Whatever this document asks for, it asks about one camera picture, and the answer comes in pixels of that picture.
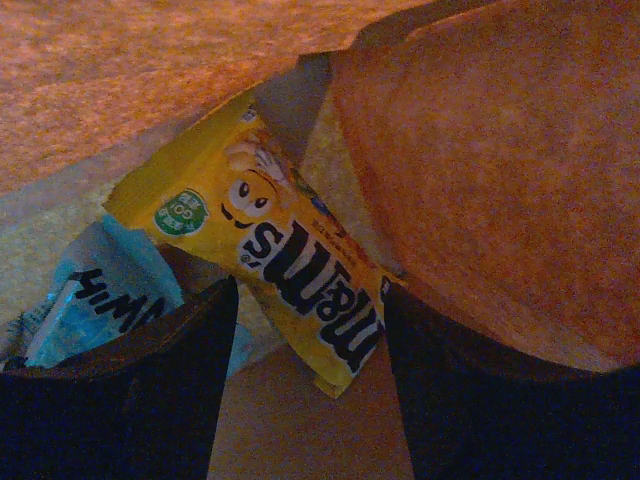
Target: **cartoon eye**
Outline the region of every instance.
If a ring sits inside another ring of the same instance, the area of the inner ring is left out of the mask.
[[[268,198],[260,197],[247,208],[244,213],[249,217],[261,217],[271,210],[271,202]]]
[[[249,206],[249,184],[244,180],[237,180],[229,190],[229,201],[238,210],[244,210]]]

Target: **sealed edge of candy bag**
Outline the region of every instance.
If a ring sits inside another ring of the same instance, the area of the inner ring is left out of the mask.
[[[251,91],[221,105],[118,184],[105,208],[245,282],[338,397],[384,332],[390,273],[285,161]]]

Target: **cartoon character face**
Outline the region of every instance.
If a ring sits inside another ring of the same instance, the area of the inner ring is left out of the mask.
[[[222,202],[220,210],[236,228],[246,229],[269,213],[277,198],[277,189],[269,178],[257,170],[247,170],[233,182],[228,203]]]

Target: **brown surface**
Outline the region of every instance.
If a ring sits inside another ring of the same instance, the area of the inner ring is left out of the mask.
[[[346,48],[425,0],[6,1],[0,6],[0,195]]]
[[[289,347],[228,382],[209,478],[411,479],[386,341],[333,400]]]
[[[333,88],[414,292],[543,358],[639,361],[640,4],[501,2],[410,38],[334,55]]]

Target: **cartoon character's hand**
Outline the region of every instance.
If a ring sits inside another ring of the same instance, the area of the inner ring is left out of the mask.
[[[255,151],[255,156],[256,160],[258,161],[258,166],[262,170],[264,170],[267,175],[269,175],[278,183],[286,181],[284,172],[280,168],[278,161],[270,152],[262,150],[261,148],[257,148]]]

